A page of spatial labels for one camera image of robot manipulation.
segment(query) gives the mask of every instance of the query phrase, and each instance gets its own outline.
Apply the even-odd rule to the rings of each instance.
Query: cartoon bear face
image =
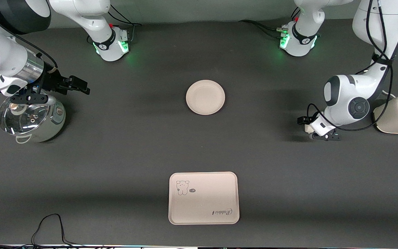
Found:
[[[190,181],[176,181],[178,195],[186,195],[188,193],[188,183]]]

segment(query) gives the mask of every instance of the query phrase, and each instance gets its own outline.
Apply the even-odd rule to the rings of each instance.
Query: gray table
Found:
[[[351,24],[326,21],[304,58],[241,22],[138,27],[131,53],[113,63],[82,29],[27,35],[92,93],[57,95],[68,120],[54,140],[17,145],[0,130],[0,243],[28,242],[57,212],[67,238],[84,244],[398,248],[398,136],[311,141],[296,125],[309,102],[324,106],[330,76],[368,65],[372,47]],[[394,69],[398,95],[398,56]],[[185,104],[201,79],[225,89],[216,115]],[[238,176],[237,224],[169,223],[171,174],[227,170]],[[60,242],[57,220],[37,242]]]

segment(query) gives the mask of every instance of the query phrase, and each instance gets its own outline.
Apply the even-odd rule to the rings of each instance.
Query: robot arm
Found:
[[[300,8],[300,16],[297,21],[282,26],[286,30],[283,41],[279,46],[292,56],[304,56],[314,47],[316,33],[325,20],[323,7],[337,6],[350,3],[353,0],[294,0]]]
[[[382,9],[387,35],[383,33],[378,4]],[[398,44],[398,1],[362,0],[354,16],[353,30],[361,40],[374,43],[373,46],[379,49],[375,49],[371,65],[364,74],[335,75],[325,84],[325,118],[319,115],[310,124],[319,136],[336,126],[357,122],[369,113],[368,101],[378,96],[388,71],[392,71],[391,64]]]
[[[62,77],[56,67],[9,37],[44,30],[49,24],[50,9],[45,0],[0,0],[0,91],[11,96],[12,103],[46,104],[49,97],[41,90],[90,92],[87,82],[75,76]]]
[[[105,61],[116,61],[129,51],[127,31],[110,27],[101,16],[108,13],[110,0],[50,0],[50,5],[57,13],[84,28],[92,38],[96,52]]]

